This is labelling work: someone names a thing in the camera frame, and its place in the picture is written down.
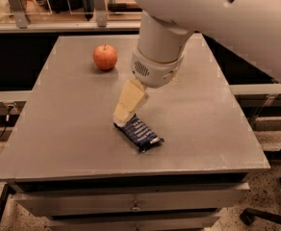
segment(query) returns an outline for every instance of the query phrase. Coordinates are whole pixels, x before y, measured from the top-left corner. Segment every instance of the drawer handle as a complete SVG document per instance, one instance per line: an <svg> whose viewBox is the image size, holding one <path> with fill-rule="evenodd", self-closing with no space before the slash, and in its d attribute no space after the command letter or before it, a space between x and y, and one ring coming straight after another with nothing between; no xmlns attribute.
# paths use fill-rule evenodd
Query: drawer handle
<svg viewBox="0 0 281 231"><path fill-rule="evenodd" d="M134 205L131 208L131 212L140 212L140 211L141 211L141 207L138 205L138 201L134 201Z"/></svg>

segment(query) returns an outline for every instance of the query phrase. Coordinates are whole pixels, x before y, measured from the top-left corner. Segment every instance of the white robotic arm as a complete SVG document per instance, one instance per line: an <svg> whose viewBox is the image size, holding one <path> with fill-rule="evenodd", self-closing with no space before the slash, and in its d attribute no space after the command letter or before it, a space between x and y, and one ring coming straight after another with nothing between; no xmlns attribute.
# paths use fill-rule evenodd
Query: white robotic arm
<svg viewBox="0 0 281 231"><path fill-rule="evenodd" d="M281 82L281 0L136 1L143 15L132 71L144 86L157 88L171 80L194 32Z"/></svg>

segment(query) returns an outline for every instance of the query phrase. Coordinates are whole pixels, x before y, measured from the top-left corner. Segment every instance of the desk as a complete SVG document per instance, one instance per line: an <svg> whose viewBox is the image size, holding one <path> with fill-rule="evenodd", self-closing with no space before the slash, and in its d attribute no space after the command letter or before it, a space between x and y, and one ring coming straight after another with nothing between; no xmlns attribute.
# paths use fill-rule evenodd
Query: desk
<svg viewBox="0 0 281 231"><path fill-rule="evenodd" d="M0 182L35 216L54 219L54 230L211 226L248 191L248 172L269 169L200 34L177 83L148 90L138 116L165 142L139 154L113 126L137 38L60 37L0 158ZM109 72L91 59L103 43L118 53Z"/></svg>

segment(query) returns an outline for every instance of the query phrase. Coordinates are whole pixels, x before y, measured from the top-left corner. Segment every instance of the black cable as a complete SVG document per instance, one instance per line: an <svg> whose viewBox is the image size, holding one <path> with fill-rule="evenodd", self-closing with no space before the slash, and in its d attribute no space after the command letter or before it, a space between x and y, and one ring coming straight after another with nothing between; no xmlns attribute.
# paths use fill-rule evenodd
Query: black cable
<svg viewBox="0 0 281 231"><path fill-rule="evenodd" d="M3 137L3 135L5 134L6 130L7 130L7 127L8 127L8 123L9 123L9 118L10 118L10 111L12 110L13 108L9 108L8 109L8 112L7 112L7 115L6 115L6 121L5 121L5 128L3 130L3 132L1 133L0 135L0 138Z"/></svg>

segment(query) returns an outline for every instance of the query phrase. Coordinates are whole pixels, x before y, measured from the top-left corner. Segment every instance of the apple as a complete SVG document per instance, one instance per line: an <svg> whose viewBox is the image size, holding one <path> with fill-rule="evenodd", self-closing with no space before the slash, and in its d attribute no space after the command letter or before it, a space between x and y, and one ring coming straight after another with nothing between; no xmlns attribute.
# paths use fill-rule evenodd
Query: apple
<svg viewBox="0 0 281 231"><path fill-rule="evenodd" d="M117 52L110 44L97 46L92 57L95 65L104 71L113 69L117 62Z"/></svg>

